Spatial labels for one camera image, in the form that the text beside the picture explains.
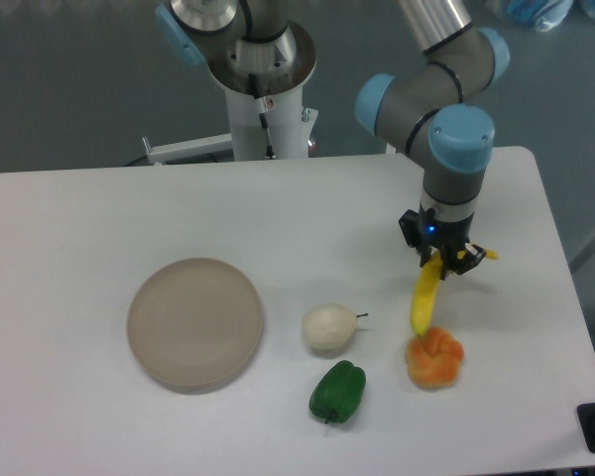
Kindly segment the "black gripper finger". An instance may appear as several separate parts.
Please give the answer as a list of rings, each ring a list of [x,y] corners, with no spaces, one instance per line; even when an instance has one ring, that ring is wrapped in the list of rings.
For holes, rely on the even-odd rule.
[[[486,250],[472,243],[466,243],[462,250],[447,249],[443,253],[443,278],[449,274],[461,276],[476,268],[486,257]]]
[[[435,214],[434,208],[420,208],[418,211],[408,209],[399,219],[407,245],[419,255],[421,268],[429,261],[432,250],[436,247],[438,225]]]

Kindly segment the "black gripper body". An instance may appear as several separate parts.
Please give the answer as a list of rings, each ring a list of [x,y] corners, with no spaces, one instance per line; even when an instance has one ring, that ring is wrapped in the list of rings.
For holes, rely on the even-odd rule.
[[[447,222],[436,219],[430,212],[421,212],[418,216],[420,243],[416,247],[420,254],[420,261],[426,263],[430,258],[431,250],[436,249],[443,263],[455,263],[458,253],[465,250],[470,226],[471,217]]]

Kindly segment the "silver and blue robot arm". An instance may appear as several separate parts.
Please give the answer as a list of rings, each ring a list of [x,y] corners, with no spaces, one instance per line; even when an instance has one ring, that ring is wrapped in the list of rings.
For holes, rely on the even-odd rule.
[[[506,70],[510,55],[495,31],[476,28],[460,1],[401,5],[424,66],[406,80],[371,77],[355,116],[423,171],[417,209],[399,224],[423,263],[440,259],[442,276],[479,265],[486,251],[469,230],[491,159],[495,126],[472,96]],[[312,38],[283,1],[165,1],[155,11],[178,57],[206,63],[229,101],[234,156],[241,161],[307,155],[301,90],[316,64]]]

